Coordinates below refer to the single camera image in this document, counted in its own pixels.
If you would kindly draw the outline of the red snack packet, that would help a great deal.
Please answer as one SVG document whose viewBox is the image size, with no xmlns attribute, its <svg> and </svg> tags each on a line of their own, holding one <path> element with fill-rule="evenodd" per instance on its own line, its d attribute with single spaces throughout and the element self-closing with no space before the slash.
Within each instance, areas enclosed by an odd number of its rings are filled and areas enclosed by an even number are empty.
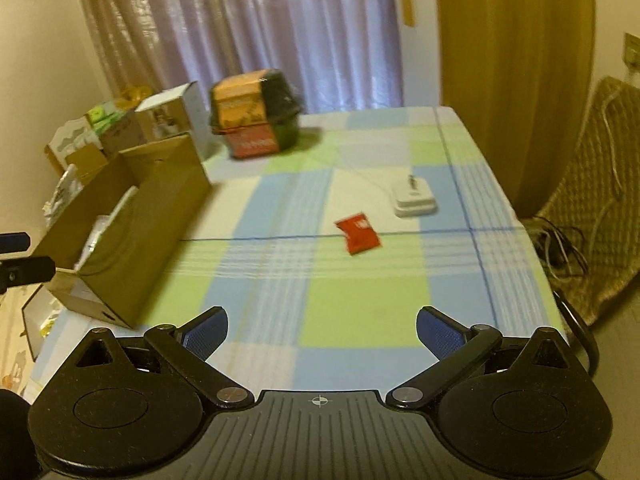
<svg viewBox="0 0 640 480">
<path fill-rule="evenodd" d="M 381 246 L 378 233 L 372 228 L 368 217 L 363 212 L 338 220 L 335 226 L 344 234 L 346 248 L 351 256 Z"/>
</svg>

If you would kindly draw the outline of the white power adapter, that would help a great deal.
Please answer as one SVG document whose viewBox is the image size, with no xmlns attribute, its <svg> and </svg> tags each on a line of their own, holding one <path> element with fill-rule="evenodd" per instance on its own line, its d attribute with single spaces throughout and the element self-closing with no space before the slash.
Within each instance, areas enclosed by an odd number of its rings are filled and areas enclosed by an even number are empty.
<svg viewBox="0 0 640 480">
<path fill-rule="evenodd" d="M 405 179 L 392 183 L 394 211 L 399 218 L 420 217 L 434 214 L 437 202 L 425 179 L 409 174 Z"/>
</svg>

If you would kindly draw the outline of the brown cardboard box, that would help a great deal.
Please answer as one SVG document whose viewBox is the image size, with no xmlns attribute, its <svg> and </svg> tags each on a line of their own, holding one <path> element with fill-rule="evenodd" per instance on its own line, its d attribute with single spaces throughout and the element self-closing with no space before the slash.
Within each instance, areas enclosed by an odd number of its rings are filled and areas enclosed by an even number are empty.
<svg viewBox="0 0 640 480">
<path fill-rule="evenodd" d="M 35 253 L 68 310 L 133 328 L 212 189 L 190 136 L 120 152 L 52 223 Z"/>
</svg>

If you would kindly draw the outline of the green snack bag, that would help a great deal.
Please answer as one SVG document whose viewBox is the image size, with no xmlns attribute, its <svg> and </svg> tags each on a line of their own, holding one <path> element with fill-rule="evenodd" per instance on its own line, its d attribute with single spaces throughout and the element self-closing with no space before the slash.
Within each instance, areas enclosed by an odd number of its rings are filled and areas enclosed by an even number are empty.
<svg viewBox="0 0 640 480">
<path fill-rule="evenodd" d="M 88 112 L 85 112 L 85 118 L 91 129 L 100 136 L 112 125 L 124 118 L 127 113 L 128 110 L 122 107 L 122 102 L 111 100 L 91 107 Z"/>
</svg>

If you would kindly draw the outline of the checkered tablecloth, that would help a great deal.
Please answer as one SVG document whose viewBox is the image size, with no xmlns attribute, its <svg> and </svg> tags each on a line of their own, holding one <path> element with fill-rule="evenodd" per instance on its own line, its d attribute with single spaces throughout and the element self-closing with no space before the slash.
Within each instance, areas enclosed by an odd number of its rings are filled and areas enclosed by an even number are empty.
<svg viewBox="0 0 640 480">
<path fill-rule="evenodd" d="M 388 390 L 433 363 L 416 314 L 434 306 L 506 336 L 560 327 L 550 286 L 480 149 L 449 107 L 306 116 L 288 151 L 201 162 L 212 189 L 133 328 L 64 307 L 26 396 L 83 336 L 179 325 L 221 306 L 213 366 L 262 389 Z M 437 211 L 399 218 L 392 183 L 425 179 Z M 335 222 L 363 212 L 381 246 L 351 256 Z"/>
</svg>

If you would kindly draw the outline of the white product box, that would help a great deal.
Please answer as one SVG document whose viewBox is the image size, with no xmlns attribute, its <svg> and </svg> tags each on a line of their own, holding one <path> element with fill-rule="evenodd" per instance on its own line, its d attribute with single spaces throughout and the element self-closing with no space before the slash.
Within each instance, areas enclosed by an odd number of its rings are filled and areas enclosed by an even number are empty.
<svg viewBox="0 0 640 480">
<path fill-rule="evenodd" d="M 209 114 L 196 81 L 180 84 L 144 99 L 136 108 L 136 117 L 150 141 L 188 134 L 201 160 L 214 151 Z"/>
</svg>

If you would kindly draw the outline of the wicker chair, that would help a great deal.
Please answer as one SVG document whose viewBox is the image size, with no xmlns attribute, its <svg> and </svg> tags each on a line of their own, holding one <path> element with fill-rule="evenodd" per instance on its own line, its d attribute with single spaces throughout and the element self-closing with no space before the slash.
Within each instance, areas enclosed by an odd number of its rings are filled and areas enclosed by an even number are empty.
<svg viewBox="0 0 640 480">
<path fill-rule="evenodd" d="M 639 274 L 639 89 L 605 77 L 563 179 L 540 211 L 585 235 L 587 272 L 552 280 L 593 324 Z"/>
</svg>

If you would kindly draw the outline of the orange black food container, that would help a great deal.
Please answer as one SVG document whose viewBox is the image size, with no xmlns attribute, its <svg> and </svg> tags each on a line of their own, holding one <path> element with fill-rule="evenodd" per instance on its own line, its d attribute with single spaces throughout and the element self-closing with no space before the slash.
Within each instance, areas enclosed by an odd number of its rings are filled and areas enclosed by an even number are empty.
<svg viewBox="0 0 640 480">
<path fill-rule="evenodd" d="M 212 133 L 235 159 L 278 154 L 298 141 L 302 103 L 280 70 L 224 78 L 210 88 L 209 102 Z"/>
</svg>

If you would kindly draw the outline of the purple sheer curtain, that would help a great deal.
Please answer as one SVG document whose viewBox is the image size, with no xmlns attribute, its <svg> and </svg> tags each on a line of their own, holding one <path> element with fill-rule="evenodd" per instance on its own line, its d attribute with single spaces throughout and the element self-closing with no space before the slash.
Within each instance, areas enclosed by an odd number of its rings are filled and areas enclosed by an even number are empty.
<svg viewBox="0 0 640 480">
<path fill-rule="evenodd" d="M 394 0 L 80 0 L 115 92 L 275 68 L 311 113 L 400 107 Z"/>
</svg>

